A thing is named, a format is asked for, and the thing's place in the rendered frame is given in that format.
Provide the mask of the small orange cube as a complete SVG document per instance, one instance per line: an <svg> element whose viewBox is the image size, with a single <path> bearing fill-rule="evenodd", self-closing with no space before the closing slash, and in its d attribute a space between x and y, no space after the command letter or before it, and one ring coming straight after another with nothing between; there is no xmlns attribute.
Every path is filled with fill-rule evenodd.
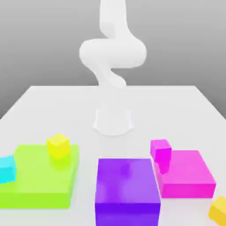
<svg viewBox="0 0 226 226"><path fill-rule="evenodd" d="M226 226L226 198L219 196L210 206L208 217L220 226Z"/></svg>

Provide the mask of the small cyan cube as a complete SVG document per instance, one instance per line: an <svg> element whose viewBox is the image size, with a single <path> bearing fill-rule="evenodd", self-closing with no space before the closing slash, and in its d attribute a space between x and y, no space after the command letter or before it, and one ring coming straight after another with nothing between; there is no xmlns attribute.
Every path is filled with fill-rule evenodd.
<svg viewBox="0 0 226 226"><path fill-rule="evenodd" d="M16 163L13 155L0 158L0 184L16 180Z"/></svg>

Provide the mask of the large magenta box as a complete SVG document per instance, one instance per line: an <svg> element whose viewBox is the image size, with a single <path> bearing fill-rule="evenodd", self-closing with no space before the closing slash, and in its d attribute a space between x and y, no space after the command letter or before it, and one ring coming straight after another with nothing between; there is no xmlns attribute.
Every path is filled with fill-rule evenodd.
<svg viewBox="0 0 226 226"><path fill-rule="evenodd" d="M197 150L172 152L166 163L154 162L154 171L162 198L211 199L216 181Z"/></svg>

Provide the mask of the large green box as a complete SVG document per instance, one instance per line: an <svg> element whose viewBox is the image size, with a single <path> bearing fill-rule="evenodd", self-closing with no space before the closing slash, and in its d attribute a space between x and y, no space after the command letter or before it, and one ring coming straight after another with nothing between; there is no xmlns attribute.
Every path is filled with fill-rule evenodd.
<svg viewBox="0 0 226 226"><path fill-rule="evenodd" d="M15 152L16 181L0 184L0 209L67 209L70 207L79 147L55 159L46 145L19 145Z"/></svg>

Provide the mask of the large purple box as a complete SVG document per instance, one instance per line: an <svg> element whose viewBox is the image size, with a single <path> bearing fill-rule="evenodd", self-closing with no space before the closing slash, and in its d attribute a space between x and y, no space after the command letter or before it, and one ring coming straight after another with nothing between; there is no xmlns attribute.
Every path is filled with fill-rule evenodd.
<svg viewBox="0 0 226 226"><path fill-rule="evenodd" d="M149 158L100 158L96 226L158 226L161 201Z"/></svg>

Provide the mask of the small yellow cube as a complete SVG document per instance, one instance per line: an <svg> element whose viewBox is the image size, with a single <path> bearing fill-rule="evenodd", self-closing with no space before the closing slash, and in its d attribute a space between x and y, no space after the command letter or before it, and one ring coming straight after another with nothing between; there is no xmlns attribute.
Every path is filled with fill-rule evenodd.
<svg viewBox="0 0 226 226"><path fill-rule="evenodd" d="M70 140L62 134L56 134L46 140L47 152L56 159L71 153Z"/></svg>

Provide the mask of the small magenta cube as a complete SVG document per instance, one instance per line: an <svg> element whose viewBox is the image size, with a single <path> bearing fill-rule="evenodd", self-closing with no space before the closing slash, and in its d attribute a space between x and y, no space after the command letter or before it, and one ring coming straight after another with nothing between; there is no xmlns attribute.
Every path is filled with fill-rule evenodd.
<svg viewBox="0 0 226 226"><path fill-rule="evenodd" d="M150 154L161 174L169 171L172 147L166 139L151 140Z"/></svg>

